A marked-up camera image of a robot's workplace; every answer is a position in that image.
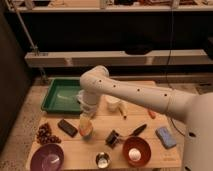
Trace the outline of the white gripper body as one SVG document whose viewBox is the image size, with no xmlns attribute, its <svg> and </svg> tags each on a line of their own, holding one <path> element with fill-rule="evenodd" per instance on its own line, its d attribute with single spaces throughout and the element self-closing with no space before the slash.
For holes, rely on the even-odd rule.
<svg viewBox="0 0 213 171">
<path fill-rule="evenodd" d="M 82 113 L 80 114 L 80 123 L 81 124 L 89 124 L 91 119 L 96 114 L 98 105 L 91 105 L 87 104 L 83 100 L 84 91 L 80 90 L 77 94 L 77 100 L 80 103 L 80 109 L 82 110 Z"/>
</svg>

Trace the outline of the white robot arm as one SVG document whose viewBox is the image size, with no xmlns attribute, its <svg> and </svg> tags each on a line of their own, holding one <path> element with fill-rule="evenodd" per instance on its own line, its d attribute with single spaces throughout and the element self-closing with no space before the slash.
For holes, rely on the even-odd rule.
<svg viewBox="0 0 213 171">
<path fill-rule="evenodd" d="M 109 77 L 99 65 L 80 77 L 81 106 L 87 113 L 102 94 L 151 109 L 186 125 L 182 171 L 213 171 L 213 92 L 193 94 L 177 89 L 132 84 Z"/>
</svg>

